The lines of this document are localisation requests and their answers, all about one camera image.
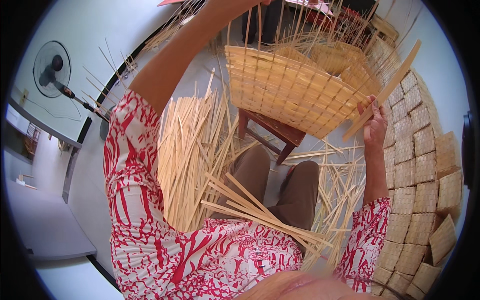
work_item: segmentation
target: wooden chair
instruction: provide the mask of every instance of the wooden chair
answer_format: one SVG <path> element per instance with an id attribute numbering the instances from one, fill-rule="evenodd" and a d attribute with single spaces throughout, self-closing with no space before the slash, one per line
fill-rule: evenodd
<path id="1" fill-rule="evenodd" d="M 258 134 L 254 133 L 250 128 L 248 128 L 249 120 L 254 121 L 258 125 L 267 129 L 274 136 L 284 141 L 286 145 L 283 150 L 280 150 L 277 147 L 273 146 L 264 138 L 262 138 Z M 259 113 L 239 108 L 239 138 L 243 139 L 246 132 L 248 132 L 248 134 L 254 137 L 257 141 L 261 142 L 263 145 L 278 154 L 278 159 L 276 160 L 277 165 L 280 165 L 285 160 L 285 158 L 287 158 L 290 152 L 292 152 L 293 148 L 300 146 L 300 143 L 306 134 L 303 131 L 295 129 L 291 126 L 288 126 L 282 122 L 271 119 Z"/>

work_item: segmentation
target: stool leg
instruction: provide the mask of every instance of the stool leg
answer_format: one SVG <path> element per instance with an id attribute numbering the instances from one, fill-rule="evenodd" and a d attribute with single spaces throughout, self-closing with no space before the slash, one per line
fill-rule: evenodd
<path id="1" fill-rule="evenodd" d="M 276 160 L 277 166 L 279 166 L 281 163 L 283 163 L 285 158 L 287 158 L 287 156 L 290 154 L 290 152 L 292 152 L 293 148 L 295 148 L 295 146 L 293 144 L 286 144 L 285 145 L 285 148 L 283 148 L 282 152 L 278 156 L 278 159 Z"/>
<path id="2" fill-rule="evenodd" d="M 247 129 L 247 126 L 248 117 L 243 110 L 239 109 L 239 138 L 242 140 L 245 138 L 245 130 Z"/>

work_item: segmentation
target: shirt sleeve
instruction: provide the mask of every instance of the shirt sleeve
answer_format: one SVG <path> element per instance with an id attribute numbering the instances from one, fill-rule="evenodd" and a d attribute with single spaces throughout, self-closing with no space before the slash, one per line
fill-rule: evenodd
<path id="1" fill-rule="evenodd" d="M 110 116 L 103 166 L 112 221 L 112 265 L 127 299 L 145 297 L 143 293 L 149 290 L 161 295 L 171 276 L 166 270 L 173 266 L 169 257 L 177 232 L 162 214 L 158 134 L 156 112 L 142 97 L 127 90 Z"/>
<path id="2" fill-rule="evenodd" d="M 384 197 L 353 213 L 353 226 L 345 252 L 334 276 L 356 292 L 370 292 L 370 280 L 377 258 L 384 246 L 390 197 Z"/>

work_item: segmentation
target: stacked woven basket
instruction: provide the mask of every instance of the stacked woven basket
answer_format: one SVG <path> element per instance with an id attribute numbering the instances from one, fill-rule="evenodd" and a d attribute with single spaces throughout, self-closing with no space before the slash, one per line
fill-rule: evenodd
<path id="1" fill-rule="evenodd" d="M 411 70 L 384 104 L 388 116 L 384 157 L 392 198 L 384 247 L 374 280 L 422 299 L 456 243 L 462 201 L 460 150 L 442 133 L 425 82 Z M 396 299 L 373 285 L 372 294 Z"/>

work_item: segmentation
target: person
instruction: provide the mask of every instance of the person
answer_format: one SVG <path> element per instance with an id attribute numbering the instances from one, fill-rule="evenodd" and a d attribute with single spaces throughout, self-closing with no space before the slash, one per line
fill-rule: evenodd
<path id="1" fill-rule="evenodd" d="M 264 44 L 273 44 L 275 43 L 276 29 L 278 22 L 280 21 L 280 15 L 282 13 L 283 5 L 282 0 L 273 0 L 270 5 L 266 7 L 265 17 L 262 19 L 262 36 L 261 42 Z M 245 40 L 247 35 L 247 24 L 249 10 L 246 11 L 241 18 L 241 33 L 242 41 L 247 44 L 251 44 L 255 41 L 255 35 L 257 34 L 257 14 L 261 13 L 258 11 L 258 6 L 255 5 L 252 7 L 252 13 L 250 15 L 250 26 L 248 28 L 248 38 Z"/>
<path id="2" fill-rule="evenodd" d="M 370 291 L 390 213 L 383 155 L 387 122 L 378 104 L 374 103 L 373 118 L 363 131 L 363 208 L 353 214 L 351 236 L 332 278 L 298 271 L 302 249 L 295 240 L 256 222 L 215 214 L 205 219 L 201 229 L 180 232 L 163 217 L 157 181 L 159 116 L 196 53 L 230 20 L 259 2 L 209 0 L 138 73 L 112 111 L 104 147 L 105 188 L 112 222 L 112 267 L 126 299 L 370 297 L 357 292 Z M 242 155 L 231 170 L 263 199 L 269 166 L 262 148 Z M 282 185 L 279 204 L 270 211 L 282 222 L 310 229 L 317 184 L 318 167 L 311 162 L 298 164 Z"/>

